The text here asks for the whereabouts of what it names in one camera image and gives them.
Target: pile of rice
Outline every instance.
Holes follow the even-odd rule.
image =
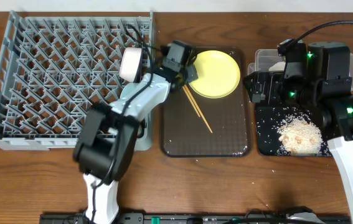
[[[283,143],[283,149],[297,154],[317,154],[320,152],[322,138],[318,127],[316,127],[307,115],[290,115],[281,121],[277,128],[280,134],[279,141]]]

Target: wooden tabletop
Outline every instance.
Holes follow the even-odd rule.
[[[0,47],[7,17],[8,13],[0,12]],[[194,45],[233,45],[242,49],[248,65],[258,49],[274,49],[282,40],[339,19],[353,19],[353,14],[156,13],[157,45],[174,39]],[[353,52],[353,26],[319,30],[306,42],[325,40],[343,41]],[[247,157],[239,159],[171,159],[159,149],[158,110],[154,144],[150,150],[134,154],[119,185],[118,203],[121,208],[148,213],[238,214],[251,208],[279,210],[305,205],[316,213],[349,214],[333,158],[266,157],[254,146]],[[0,223],[37,223],[41,213],[73,213],[86,206],[87,190],[72,160],[72,149],[0,150]]]

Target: chopstick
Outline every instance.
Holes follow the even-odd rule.
[[[183,90],[184,90],[184,93],[187,95],[187,97],[189,98],[190,100],[190,103],[192,103],[192,106],[194,107],[195,109],[195,112],[198,112],[198,115],[202,117],[202,119],[204,120],[205,124],[207,125],[209,131],[212,133],[212,129],[211,127],[209,126],[205,116],[202,114],[200,108],[199,108],[199,105],[197,104],[197,102],[195,101],[193,95],[191,94],[189,88],[187,86],[182,86]]]
[[[189,99],[191,105],[193,106],[195,112],[197,113],[197,116],[200,117],[200,113],[199,113],[199,111],[197,111],[197,108],[194,106],[193,100],[191,99],[189,93],[188,93],[187,90],[185,89],[185,86],[183,86],[182,88],[183,88],[183,91],[184,91],[184,93],[186,94],[187,98]]]

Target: green led indicator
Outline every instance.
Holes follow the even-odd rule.
[[[346,108],[346,110],[348,111],[348,113],[353,113],[353,108]]]

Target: clear plastic container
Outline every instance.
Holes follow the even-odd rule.
[[[283,58],[278,55],[276,49],[260,49],[255,53],[255,63],[248,65],[248,75],[255,71],[269,71],[269,68],[278,62],[282,62]],[[351,62],[349,65],[349,76],[352,77],[353,91],[353,54],[351,53]]]

